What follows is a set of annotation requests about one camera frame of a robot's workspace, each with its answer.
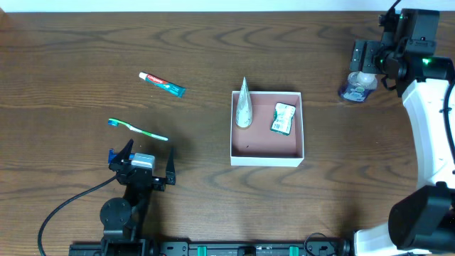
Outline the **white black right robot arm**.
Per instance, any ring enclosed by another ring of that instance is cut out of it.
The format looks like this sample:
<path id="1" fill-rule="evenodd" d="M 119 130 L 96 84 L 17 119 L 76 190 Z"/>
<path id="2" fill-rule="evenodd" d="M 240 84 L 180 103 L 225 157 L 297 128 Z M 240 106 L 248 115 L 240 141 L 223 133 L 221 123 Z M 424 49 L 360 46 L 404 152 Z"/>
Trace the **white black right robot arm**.
<path id="1" fill-rule="evenodd" d="M 386 223 L 359 230 L 355 255 L 454 251 L 454 64 L 430 55 L 429 41 L 403 46 L 357 40 L 350 70 L 395 80 L 412 126 L 417 189 L 396 203 Z"/>

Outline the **green white small packet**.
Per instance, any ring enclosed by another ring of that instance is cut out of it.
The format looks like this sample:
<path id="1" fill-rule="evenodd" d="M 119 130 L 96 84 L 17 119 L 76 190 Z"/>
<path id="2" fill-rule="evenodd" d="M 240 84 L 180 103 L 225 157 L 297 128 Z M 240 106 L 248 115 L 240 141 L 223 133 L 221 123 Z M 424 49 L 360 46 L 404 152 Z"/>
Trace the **green white small packet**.
<path id="1" fill-rule="evenodd" d="M 274 117 L 270 127 L 272 132 L 289 136 L 296 107 L 278 102 L 274 108 Z"/>

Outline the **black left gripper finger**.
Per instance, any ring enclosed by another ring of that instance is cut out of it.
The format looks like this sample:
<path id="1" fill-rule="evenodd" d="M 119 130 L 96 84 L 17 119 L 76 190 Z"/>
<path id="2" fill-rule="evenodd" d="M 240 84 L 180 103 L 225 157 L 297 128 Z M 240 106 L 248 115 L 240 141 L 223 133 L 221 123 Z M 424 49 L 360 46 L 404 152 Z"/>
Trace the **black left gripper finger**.
<path id="1" fill-rule="evenodd" d="M 113 158 L 112 163 L 119 164 L 125 161 L 129 161 L 129 155 L 131 154 L 133 144 L 134 140 L 130 139 L 125 147 L 121 151 L 117 152 L 117 155 Z"/>
<path id="2" fill-rule="evenodd" d="M 174 166 L 174 148 L 171 148 L 166 165 L 166 177 L 175 177 L 176 171 Z"/>

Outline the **white Pantene conditioner tube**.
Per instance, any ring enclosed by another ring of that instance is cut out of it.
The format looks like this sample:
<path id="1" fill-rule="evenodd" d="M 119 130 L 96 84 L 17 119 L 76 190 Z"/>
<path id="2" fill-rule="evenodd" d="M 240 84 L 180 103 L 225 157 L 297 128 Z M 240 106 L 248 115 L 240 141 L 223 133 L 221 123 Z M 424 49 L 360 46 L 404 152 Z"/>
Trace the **white Pantene conditioner tube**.
<path id="1" fill-rule="evenodd" d="M 253 120 L 252 101 L 247 84 L 247 79 L 246 77 L 244 77 L 237 101 L 235 123 L 239 128 L 247 129 L 252 124 L 252 120 Z"/>

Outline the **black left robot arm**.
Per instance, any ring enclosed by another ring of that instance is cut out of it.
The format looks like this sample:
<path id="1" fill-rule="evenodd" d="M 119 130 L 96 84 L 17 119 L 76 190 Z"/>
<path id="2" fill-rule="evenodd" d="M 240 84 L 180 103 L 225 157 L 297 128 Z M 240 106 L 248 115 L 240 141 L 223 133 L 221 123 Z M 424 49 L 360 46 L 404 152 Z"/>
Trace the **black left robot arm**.
<path id="1" fill-rule="evenodd" d="M 121 198 L 108 200 L 100 210 L 103 235 L 107 240 L 136 240 L 141 234 L 151 193 L 164 191 L 167 185 L 176 184 L 174 150 L 169 153 L 166 175 L 158 177 L 154 174 L 155 157 L 133 154 L 133 143 L 133 140 L 129 140 L 120 152 L 109 153 L 109 169 L 126 189 Z"/>

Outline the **clear blue pump bottle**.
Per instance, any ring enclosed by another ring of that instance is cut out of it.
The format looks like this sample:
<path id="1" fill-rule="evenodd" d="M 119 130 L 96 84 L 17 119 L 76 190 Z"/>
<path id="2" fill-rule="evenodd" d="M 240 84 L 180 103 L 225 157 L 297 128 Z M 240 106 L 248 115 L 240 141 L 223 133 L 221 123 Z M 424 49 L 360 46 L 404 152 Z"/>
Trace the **clear blue pump bottle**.
<path id="1" fill-rule="evenodd" d="M 349 74 L 347 82 L 338 90 L 338 95 L 344 100 L 361 103 L 377 88 L 378 80 L 375 74 L 355 71 Z"/>

